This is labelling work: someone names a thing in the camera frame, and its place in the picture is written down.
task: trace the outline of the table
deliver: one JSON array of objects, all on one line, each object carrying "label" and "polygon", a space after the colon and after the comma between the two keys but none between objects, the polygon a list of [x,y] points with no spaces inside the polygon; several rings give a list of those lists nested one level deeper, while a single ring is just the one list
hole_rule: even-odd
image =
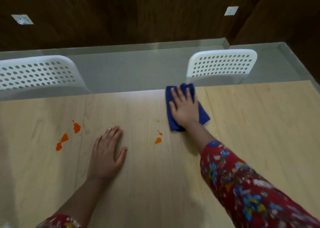
[{"label": "table", "polygon": [[[320,96],[312,84],[196,92],[211,117],[206,128],[320,218]],[[83,183],[95,138],[119,124],[127,158],[90,227],[233,227],[202,181],[192,142],[170,132],[164,90],[6,101],[0,114],[0,226],[34,227],[53,214]],[[72,120],[82,126],[77,134]],[[56,151],[64,133],[69,140]]]}]

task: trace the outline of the orange spill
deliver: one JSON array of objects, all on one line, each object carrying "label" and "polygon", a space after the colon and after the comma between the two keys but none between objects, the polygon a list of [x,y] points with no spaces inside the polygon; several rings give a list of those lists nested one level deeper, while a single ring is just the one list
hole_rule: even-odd
[{"label": "orange spill", "polygon": [[73,124],[74,133],[77,134],[80,132],[81,126],[78,123],[75,123],[74,120],[72,120],[72,121],[74,122],[74,124]]},{"label": "orange spill", "polygon": [[162,142],[162,139],[161,138],[157,138],[154,143],[157,145],[157,144],[159,144],[161,142]]},{"label": "orange spill", "polygon": [[66,142],[67,140],[69,140],[69,136],[67,135],[67,133],[65,133],[61,140],[59,140],[59,143],[57,143],[57,146],[56,146],[56,151],[60,151],[62,149],[62,143],[63,142]]}]

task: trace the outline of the microfiber cloth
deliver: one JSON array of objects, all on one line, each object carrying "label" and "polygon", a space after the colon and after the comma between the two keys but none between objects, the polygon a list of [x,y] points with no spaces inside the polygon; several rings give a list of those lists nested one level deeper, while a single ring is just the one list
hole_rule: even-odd
[{"label": "microfiber cloth", "polygon": [[[177,122],[174,120],[174,118],[172,117],[172,114],[171,114],[169,102],[171,102],[171,101],[174,102],[174,97],[171,94],[171,88],[174,88],[175,92],[178,94],[176,86],[167,86],[165,89],[165,101],[167,104],[167,114],[168,114],[168,121],[169,121],[170,130],[185,131],[185,129],[182,126],[177,124]],[[180,88],[185,96],[187,96],[187,88],[189,88],[190,94],[192,97],[192,101],[194,102],[194,100],[195,100],[195,87],[194,87],[194,85],[192,83],[191,84],[183,83],[180,85]],[[209,120],[210,120],[210,117],[208,116],[208,114],[205,112],[205,110],[203,109],[203,107],[199,103],[199,123],[204,125]]]}]

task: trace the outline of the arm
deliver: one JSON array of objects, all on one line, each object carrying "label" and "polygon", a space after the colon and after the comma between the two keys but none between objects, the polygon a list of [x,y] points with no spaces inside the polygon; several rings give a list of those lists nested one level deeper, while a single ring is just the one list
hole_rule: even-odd
[{"label": "arm", "polygon": [[115,147],[121,134],[122,129],[115,126],[108,128],[96,139],[86,181],[52,217],[45,221],[45,225],[59,227],[58,222],[60,222],[62,227],[67,227],[68,223],[73,223],[74,227],[88,226],[99,197],[118,174],[125,160],[127,147],[122,148],[118,159],[114,161]]},{"label": "arm", "polygon": [[201,155],[201,174],[235,227],[320,227],[320,222],[216,140],[199,121],[198,102],[171,89],[172,116]]}]

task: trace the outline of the white electrical outlet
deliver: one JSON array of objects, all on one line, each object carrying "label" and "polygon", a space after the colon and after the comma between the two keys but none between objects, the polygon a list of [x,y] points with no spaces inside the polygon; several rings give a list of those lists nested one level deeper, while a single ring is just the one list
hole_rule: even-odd
[{"label": "white electrical outlet", "polygon": [[226,9],[226,13],[224,15],[233,16],[237,12],[238,8],[238,6],[230,6]]},{"label": "white electrical outlet", "polygon": [[12,17],[14,18],[14,20],[16,20],[16,22],[20,25],[30,25],[33,24],[33,22],[31,21],[31,19],[28,17],[28,15],[12,15]]}]

